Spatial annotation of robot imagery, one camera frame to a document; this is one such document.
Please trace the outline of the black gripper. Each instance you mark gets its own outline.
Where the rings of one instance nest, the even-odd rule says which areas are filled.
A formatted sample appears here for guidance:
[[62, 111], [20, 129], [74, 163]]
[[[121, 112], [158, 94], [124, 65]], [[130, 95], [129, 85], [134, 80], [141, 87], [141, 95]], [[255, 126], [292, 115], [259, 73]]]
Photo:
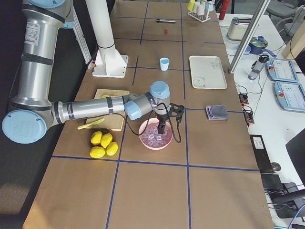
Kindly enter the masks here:
[[184, 106], [174, 103], [169, 103], [168, 105], [165, 103], [159, 103], [155, 109], [155, 114], [156, 118], [159, 120], [157, 126], [158, 134], [164, 135], [165, 121], [169, 120], [171, 117], [175, 117], [177, 124], [181, 123], [184, 114]]

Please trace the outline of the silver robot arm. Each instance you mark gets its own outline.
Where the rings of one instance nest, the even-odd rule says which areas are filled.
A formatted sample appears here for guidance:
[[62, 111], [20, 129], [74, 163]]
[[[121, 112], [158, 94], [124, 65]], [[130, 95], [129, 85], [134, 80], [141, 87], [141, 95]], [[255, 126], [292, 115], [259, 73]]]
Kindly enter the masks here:
[[77, 102], [50, 102], [48, 99], [58, 30], [74, 25], [71, 0], [25, 0], [27, 17], [24, 50], [21, 54], [19, 90], [9, 100], [12, 108], [2, 121], [2, 130], [11, 141], [29, 144], [40, 140], [47, 130], [68, 120], [121, 115], [136, 120], [156, 114], [157, 130], [164, 133], [171, 117], [180, 123], [184, 107], [170, 102], [167, 83], [156, 81], [142, 95], [128, 94]]

